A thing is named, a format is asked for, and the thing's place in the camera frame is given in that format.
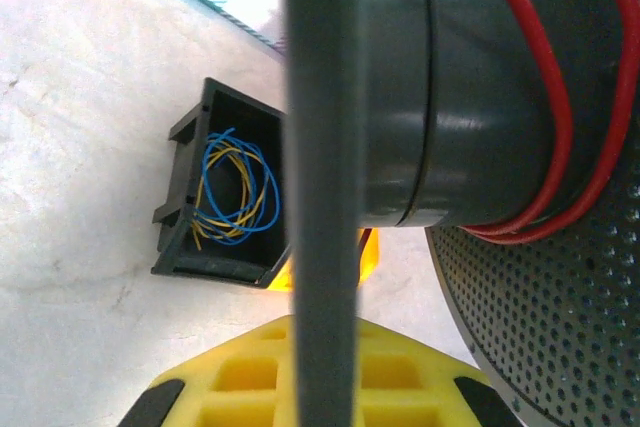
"white floor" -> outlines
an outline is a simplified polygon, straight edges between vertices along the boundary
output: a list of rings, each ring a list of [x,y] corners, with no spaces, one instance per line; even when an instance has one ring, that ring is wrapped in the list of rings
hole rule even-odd
[[[157,374],[290,309],[152,277],[169,127],[209,75],[283,108],[279,59],[188,0],[0,0],[0,424],[114,426]],[[421,230],[362,315],[471,361]]]

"orange object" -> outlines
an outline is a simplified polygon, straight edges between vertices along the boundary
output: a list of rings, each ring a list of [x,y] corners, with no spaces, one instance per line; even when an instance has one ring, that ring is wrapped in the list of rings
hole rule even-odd
[[[362,238],[363,232],[364,230],[360,230],[360,238]],[[378,243],[378,229],[371,229],[369,239],[360,254],[360,283],[367,280],[378,265],[380,260]],[[278,272],[278,275],[273,279],[273,282],[267,287],[267,290],[275,290],[278,292],[291,292],[291,290],[293,290],[292,262],[292,259],[287,260],[282,266],[282,269],[280,269],[280,272]]]

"black plastic box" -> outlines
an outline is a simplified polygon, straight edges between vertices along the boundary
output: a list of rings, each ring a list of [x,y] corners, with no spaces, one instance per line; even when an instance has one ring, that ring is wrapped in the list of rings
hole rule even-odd
[[[283,114],[213,79],[204,81],[202,100],[169,132],[177,142],[167,202],[156,209],[154,223],[161,223],[160,257],[151,273],[199,277],[253,287],[268,287],[289,255],[285,234],[282,165]],[[278,221],[235,246],[201,239],[198,250],[191,223],[201,176],[207,136],[234,127],[234,136],[262,150],[278,183],[283,206]],[[240,177],[222,164],[209,174],[222,210],[238,205]],[[273,203],[267,209],[273,209]],[[270,217],[273,210],[265,212]]]

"yellow foam block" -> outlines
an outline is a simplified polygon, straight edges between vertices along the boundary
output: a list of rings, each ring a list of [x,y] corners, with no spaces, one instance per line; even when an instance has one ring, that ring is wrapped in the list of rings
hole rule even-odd
[[[292,317],[216,347],[158,377],[185,385],[162,427],[295,427]],[[354,427],[480,427],[454,383],[485,375],[383,327],[358,321]]]

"wire bundle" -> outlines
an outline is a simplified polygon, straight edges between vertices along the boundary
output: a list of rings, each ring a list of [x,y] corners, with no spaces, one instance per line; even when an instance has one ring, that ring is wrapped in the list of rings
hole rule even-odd
[[[280,216],[280,193],[275,176],[262,155],[260,148],[232,136],[235,129],[224,133],[211,133],[202,157],[202,175],[195,199],[195,215],[192,222],[193,237],[198,250],[202,249],[201,238],[212,239],[223,245],[238,245],[251,234],[271,228]],[[209,171],[228,161],[238,170],[242,183],[240,207],[230,214],[222,213],[215,188],[209,182]],[[212,214],[201,209],[206,198]],[[274,204],[273,215],[265,219],[267,203]]]
[[[507,0],[534,56],[549,95],[555,123],[551,166],[531,205],[515,219],[464,229],[496,244],[520,244],[543,239],[580,219],[596,202],[616,166],[629,127],[640,70],[640,0],[615,0],[622,17],[624,39],[618,67],[616,94],[604,145],[589,184],[565,212],[529,228],[553,200],[569,163],[573,141],[573,115],[569,95],[555,54],[531,0]]]

